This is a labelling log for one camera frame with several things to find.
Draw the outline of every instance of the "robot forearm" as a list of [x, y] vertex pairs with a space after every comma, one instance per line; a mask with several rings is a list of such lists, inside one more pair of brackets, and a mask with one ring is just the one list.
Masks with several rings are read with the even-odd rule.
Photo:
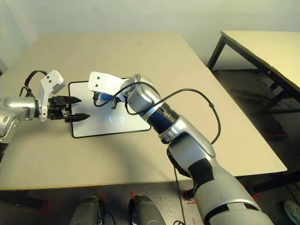
[[20, 122], [38, 117], [37, 104], [37, 100], [32, 97], [7, 97], [0, 99], [1, 143], [11, 142]]
[[[135, 87], [127, 98], [136, 112], [161, 100], [145, 85]], [[164, 102], [140, 116], [158, 132], [162, 143], [169, 144], [167, 155], [177, 170], [192, 178], [204, 224], [273, 224], [244, 187], [217, 163], [211, 143], [187, 119]]]

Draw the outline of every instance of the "gray floor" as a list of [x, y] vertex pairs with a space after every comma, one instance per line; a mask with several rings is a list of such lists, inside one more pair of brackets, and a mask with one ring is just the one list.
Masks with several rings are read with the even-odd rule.
[[[221, 71], [216, 72], [216, 76], [259, 131], [263, 133], [269, 125], [282, 127], [288, 134], [287, 138], [281, 140], [268, 138], [267, 141], [287, 166], [288, 172], [286, 173], [300, 169], [300, 113], [251, 116], [251, 113], [269, 102], [280, 91], [280, 88], [272, 93], [268, 89], [271, 81], [262, 74]], [[285, 108], [298, 105], [296, 101], [288, 99], [277, 107]], [[270, 179], [270, 175], [265, 174], [243, 177], [240, 181], [244, 185], [253, 185], [268, 179]], [[181, 191], [191, 187], [190, 181], [180, 182]], [[81, 200], [92, 195], [103, 195], [105, 209], [114, 215], [117, 225], [125, 225], [128, 224], [128, 201], [132, 194], [143, 194], [150, 197], [157, 205], [167, 225], [173, 224], [173, 221], [177, 219], [183, 221], [183, 215], [187, 225], [202, 224], [195, 204], [183, 202], [182, 213], [175, 182], [32, 190], [29, 194], [41, 199], [51, 199], [50, 212], [36, 214], [35, 210], [30, 208], [1, 203], [1, 225], [68, 224], [75, 207]], [[255, 200], [274, 224], [293, 225], [282, 208], [282, 203], [287, 199], [300, 201], [300, 191], [296, 184], [262, 192]], [[113, 224], [109, 216], [105, 217], [105, 223], [107, 225]]]

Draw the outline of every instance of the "black cable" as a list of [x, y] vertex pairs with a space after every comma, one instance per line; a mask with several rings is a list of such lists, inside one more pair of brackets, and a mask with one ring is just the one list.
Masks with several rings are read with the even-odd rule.
[[94, 100], [94, 106], [96, 106], [96, 107], [102, 107], [102, 106], [104, 106], [104, 105], [107, 104], [109, 101], [111, 101], [113, 98], [115, 98], [118, 94], [120, 94], [123, 90], [125, 90], [125, 89], [127, 89], [127, 88], [129, 88], [129, 87], [131, 87], [131, 86], [133, 86], [133, 85], [136, 85], [136, 84], [144, 84], [144, 85], [147, 85], [148, 87], [151, 87], [157, 94], [159, 94], [158, 91], [157, 91], [152, 85], [150, 85], [150, 84], [148, 84], [148, 83], [146, 83], [146, 82], [138, 81], [138, 82], [131, 83], [131, 84], [125, 86], [124, 88], [121, 88], [117, 93], [115, 93], [113, 96], [111, 96], [110, 99], [108, 99], [107, 101], [105, 101], [104, 103], [102, 103], [102, 104], [100, 104], [100, 105], [97, 105], [97, 104], [96, 104], [97, 99], [98, 99], [98, 98], [96, 98], [96, 97], [97, 97], [97, 95], [99, 96], [99, 93], [94, 93], [94, 97], [93, 97], [93, 100]]
[[111, 215], [111, 218], [113, 220], [113, 225], [116, 225], [116, 221], [114, 220], [113, 215], [109, 211], [104, 211], [104, 213], [108, 213], [109, 215]]
[[[150, 84], [148, 84], [148, 83], [146, 83], [146, 82], [135, 82], [135, 83], [131, 83], [131, 84], [125, 86], [124, 88], [120, 89], [120, 90], [119, 90], [117, 93], [115, 93], [110, 99], [108, 99], [107, 101], [105, 101], [104, 103], [102, 103], [102, 104], [100, 104], [100, 105], [97, 105], [97, 104], [96, 104], [96, 102], [97, 102], [97, 100], [98, 100], [98, 97], [99, 97], [99, 93], [94, 93], [94, 96], [93, 96], [94, 106], [96, 106], [96, 107], [102, 107], [102, 106], [104, 106], [104, 105], [107, 104], [109, 101], [111, 101], [113, 98], [115, 98], [118, 94], [120, 94], [123, 90], [125, 90], [126, 88], [128, 88], [128, 87], [130, 87], [130, 86], [132, 86], [132, 85], [136, 85], [136, 84], [145, 84], [145, 85], [147, 85], [148, 87], [151, 87], [157, 94], [159, 94], [158, 91], [157, 91], [152, 85], [150, 85]], [[163, 98], [162, 100], [156, 102], [155, 104], [153, 104], [153, 105], [147, 107], [146, 109], [143, 109], [143, 110], [141, 110], [141, 111], [139, 111], [139, 112], [135, 112], [135, 113], [129, 112], [129, 110], [128, 110], [128, 102], [127, 102], [127, 98], [125, 98], [125, 108], [126, 108], [126, 111], [127, 111], [127, 113], [128, 113], [129, 115], [138, 115], [138, 114], [141, 114], [141, 113], [145, 113], [145, 112], [147, 112], [148, 110], [150, 110], [151, 108], [153, 108], [153, 107], [159, 105], [160, 103], [166, 101], [166, 100], [169, 99], [170, 97], [172, 97], [172, 96], [174, 96], [174, 95], [176, 95], [176, 94], [178, 94], [178, 93], [180, 93], [180, 92], [183, 92], [183, 91], [191, 91], [191, 92], [195, 92], [195, 93], [201, 95], [201, 96], [208, 102], [210, 108], [211, 108], [212, 111], [214, 112], [215, 117], [216, 117], [216, 119], [217, 119], [218, 131], [217, 131], [216, 137], [215, 137], [214, 140], [211, 142], [211, 144], [215, 143], [215, 142], [217, 141], [217, 139], [219, 138], [220, 134], [221, 134], [221, 122], [220, 122], [220, 118], [219, 118], [218, 113], [217, 113], [217, 111], [216, 111], [216, 109], [215, 109], [215, 106], [212, 104], [212, 102], [209, 100], [209, 98], [206, 97], [202, 92], [200, 92], [200, 91], [198, 91], [198, 90], [191, 89], [191, 88], [183, 88], [183, 89], [177, 90], [177, 91], [173, 92], [172, 94], [168, 95], [167, 97]]]
[[179, 221], [182, 223], [182, 225], [186, 224], [186, 218], [184, 217], [184, 212], [183, 212], [183, 206], [182, 206], [182, 200], [181, 200], [181, 195], [180, 195], [180, 188], [179, 188], [179, 182], [178, 182], [178, 178], [177, 178], [177, 173], [176, 173], [176, 169], [174, 166], [174, 173], [175, 173], [175, 178], [176, 178], [176, 185], [177, 185], [177, 191], [178, 191], [178, 196], [179, 196], [179, 200], [180, 200], [180, 207], [181, 207], [181, 212], [182, 212], [182, 217], [183, 217], [183, 222], [179, 221], [179, 220], [175, 220]]
[[28, 94], [28, 92], [29, 92], [28, 88], [26, 88], [26, 87], [22, 87], [22, 88], [21, 88], [21, 90], [20, 90], [19, 97], [21, 97], [21, 96], [22, 96], [22, 94], [23, 94], [23, 90], [24, 90], [24, 89], [27, 91], [27, 92], [26, 92], [26, 95]]
[[34, 94], [32, 93], [31, 89], [29, 88], [29, 83], [31, 81], [31, 79], [33, 78], [33, 76], [37, 73], [42, 73], [44, 74], [45, 76], [47, 75], [47, 72], [46, 71], [43, 71], [43, 70], [35, 70], [35, 71], [32, 71], [29, 76], [27, 77], [27, 79], [25, 80], [24, 82], [24, 86], [21, 88], [21, 91], [20, 91], [20, 94], [19, 94], [19, 97], [22, 95], [23, 93], [23, 90], [25, 89], [27, 91], [25, 97], [33, 97], [35, 98]]
[[147, 112], [148, 110], [150, 110], [151, 108], [159, 105], [160, 103], [166, 101], [167, 99], [169, 99], [170, 97], [180, 93], [180, 92], [183, 92], [183, 91], [192, 91], [192, 92], [196, 92], [197, 94], [201, 95], [208, 103], [209, 103], [209, 106], [210, 108], [212, 109], [212, 111], [214, 112], [215, 116], [216, 116], [216, 119], [217, 119], [217, 127], [218, 127], [218, 131], [217, 131], [217, 135], [216, 137], [214, 138], [214, 140], [211, 142], [211, 144], [215, 143], [217, 141], [217, 139], [219, 138], [220, 134], [221, 134], [221, 122], [220, 122], [220, 118], [217, 114], [217, 111], [215, 109], [215, 106], [212, 104], [212, 102], [208, 99], [208, 97], [206, 97], [202, 92], [198, 91], [198, 90], [195, 90], [195, 89], [191, 89], [191, 88], [183, 88], [183, 89], [180, 89], [180, 90], [177, 90], [175, 92], [173, 92], [172, 94], [168, 95], [167, 97], [163, 98], [162, 100], [156, 102], [155, 104], [147, 107], [146, 109], [143, 109], [139, 112], [135, 112], [135, 113], [131, 113], [129, 112], [128, 110], [128, 102], [127, 102], [127, 99], [125, 99], [125, 108], [126, 108], [126, 111], [129, 115], [137, 115], [137, 114], [140, 114], [140, 113], [145, 113]]
[[175, 220], [173, 225], [175, 225], [175, 223], [178, 223], [178, 225], [185, 225], [183, 222], [181, 222], [180, 220]]

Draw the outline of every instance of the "table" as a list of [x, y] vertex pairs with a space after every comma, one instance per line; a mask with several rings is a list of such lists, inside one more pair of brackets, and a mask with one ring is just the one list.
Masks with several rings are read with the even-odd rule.
[[300, 32], [237, 31], [221, 32], [221, 38], [207, 64], [212, 70], [225, 44], [269, 76], [274, 90], [283, 90], [262, 110], [264, 114], [300, 112], [300, 109], [270, 110], [283, 98], [300, 102]]
[[[286, 170], [178, 33], [44, 35], [0, 77], [0, 95], [19, 94], [28, 74], [36, 69], [56, 69], [67, 84], [88, 80], [92, 71], [119, 77], [141, 73], [153, 80], [161, 96], [181, 88], [198, 89], [210, 98], [220, 116], [222, 132], [214, 147], [225, 169], [234, 176]], [[38, 92], [41, 78], [33, 78], [33, 93]], [[59, 94], [68, 95], [68, 89]], [[167, 102], [209, 140], [215, 137], [217, 122], [204, 99], [185, 93]], [[0, 189], [175, 180], [166, 148], [154, 130], [74, 139], [70, 125], [62, 120], [23, 122], [3, 158]]]

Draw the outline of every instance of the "table leg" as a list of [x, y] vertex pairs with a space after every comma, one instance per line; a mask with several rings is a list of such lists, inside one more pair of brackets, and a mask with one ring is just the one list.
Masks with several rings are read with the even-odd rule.
[[278, 84], [275, 82], [269, 87], [272, 91], [275, 90], [278, 87]]
[[213, 67], [215, 66], [215, 64], [216, 64], [216, 62], [217, 62], [217, 60], [218, 60], [218, 58], [219, 58], [219, 56], [220, 56], [220, 54], [221, 54], [224, 46], [225, 46], [224, 36], [222, 35], [220, 37], [219, 42], [217, 43], [217, 46], [216, 46], [214, 52], [212, 53], [212, 55], [210, 57], [210, 60], [209, 60], [208, 64], [207, 64], [207, 68], [209, 70], [212, 70]]
[[285, 90], [282, 90], [275, 98], [273, 98], [262, 110], [261, 113], [267, 113], [271, 108], [273, 108], [278, 102], [283, 98], [288, 97], [288, 94]]
[[286, 113], [300, 113], [300, 108], [298, 109], [274, 109], [264, 113], [259, 113], [259, 115], [275, 115], [275, 114], [286, 114]]

